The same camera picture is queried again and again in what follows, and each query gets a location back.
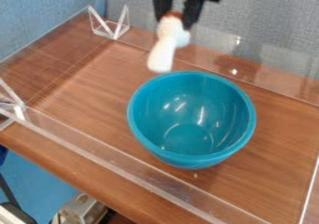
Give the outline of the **white plush mushroom brown cap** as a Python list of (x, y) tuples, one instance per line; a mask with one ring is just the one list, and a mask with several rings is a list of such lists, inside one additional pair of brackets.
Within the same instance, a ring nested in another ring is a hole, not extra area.
[(190, 44), (191, 32), (183, 28), (182, 14), (168, 11), (159, 20), (158, 42), (150, 51), (148, 69), (159, 74), (172, 71), (176, 50)]

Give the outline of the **blue plastic bowl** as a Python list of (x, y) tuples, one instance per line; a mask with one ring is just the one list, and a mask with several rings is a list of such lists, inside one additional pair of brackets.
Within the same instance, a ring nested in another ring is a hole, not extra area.
[(152, 78), (135, 91), (127, 122), (143, 147), (186, 170), (220, 164), (248, 144), (256, 111), (228, 79), (183, 71)]

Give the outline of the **clear acrylic back barrier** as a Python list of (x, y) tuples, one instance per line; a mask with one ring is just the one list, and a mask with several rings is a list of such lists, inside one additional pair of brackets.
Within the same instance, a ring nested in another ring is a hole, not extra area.
[(256, 35), (202, 23), (175, 59), (319, 106), (319, 38)]

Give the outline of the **clear acrylic barrier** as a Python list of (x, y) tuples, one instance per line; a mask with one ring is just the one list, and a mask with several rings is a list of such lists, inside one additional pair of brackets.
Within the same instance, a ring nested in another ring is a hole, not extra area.
[(216, 196), (186, 183), (159, 168), (126, 154), (96, 138), (64, 125), (38, 110), (27, 107), (26, 120), (3, 111), (15, 122), (50, 139), (63, 150), (70, 150), (120, 175), (162, 199), (178, 205), (212, 224), (270, 224), (260, 217), (227, 203)]
[(319, 38), (256, 35), (202, 23), (175, 59), (319, 106)]

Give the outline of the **clear acrylic front barrier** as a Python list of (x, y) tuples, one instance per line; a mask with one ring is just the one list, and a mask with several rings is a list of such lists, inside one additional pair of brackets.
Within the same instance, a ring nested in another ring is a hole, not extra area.
[(159, 168), (126, 154), (96, 138), (64, 125), (38, 110), (27, 107), (26, 120), (3, 111), (15, 122), (50, 139), (63, 150), (70, 150), (120, 175), (162, 199), (178, 205), (212, 224), (270, 224), (260, 217), (227, 203), (216, 196), (186, 183)]

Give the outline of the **white device under table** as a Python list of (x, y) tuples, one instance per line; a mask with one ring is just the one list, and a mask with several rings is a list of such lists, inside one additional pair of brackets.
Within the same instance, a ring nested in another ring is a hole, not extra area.
[(79, 193), (55, 214), (50, 224), (99, 224), (108, 207), (95, 198)]

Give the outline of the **black stand leg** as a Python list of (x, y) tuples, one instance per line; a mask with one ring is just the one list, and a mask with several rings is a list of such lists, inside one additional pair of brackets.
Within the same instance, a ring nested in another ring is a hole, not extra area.
[(0, 190), (8, 200), (0, 203), (0, 224), (38, 224), (36, 220), (22, 209), (15, 199), (8, 183), (0, 174)]

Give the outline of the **clear acrylic corner bracket back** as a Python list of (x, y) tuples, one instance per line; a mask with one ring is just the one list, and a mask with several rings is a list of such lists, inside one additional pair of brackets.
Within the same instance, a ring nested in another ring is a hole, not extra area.
[(91, 30), (95, 35), (118, 40), (130, 30), (130, 9), (123, 6), (118, 21), (104, 19), (92, 6), (87, 7)]

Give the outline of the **clear acrylic corner bracket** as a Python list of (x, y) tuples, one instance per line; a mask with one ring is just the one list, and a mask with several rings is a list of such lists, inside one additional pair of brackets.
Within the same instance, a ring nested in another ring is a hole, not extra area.
[(118, 40), (130, 30), (130, 9), (123, 6), (118, 21), (104, 19), (92, 6), (87, 7), (91, 30), (95, 35)]
[(26, 120), (27, 107), (24, 101), (15, 93), (14, 89), (0, 78), (0, 132), (3, 132), (15, 120), (3, 114), (3, 111), (8, 112), (16, 118)]

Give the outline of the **clear acrylic corner bracket left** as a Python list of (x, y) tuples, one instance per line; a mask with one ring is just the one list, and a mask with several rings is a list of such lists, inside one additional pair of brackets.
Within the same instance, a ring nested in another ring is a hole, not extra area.
[(27, 107), (24, 101), (15, 93), (14, 89), (0, 78), (0, 132), (3, 132), (15, 120), (3, 114), (3, 111), (8, 112), (16, 118), (26, 120)]

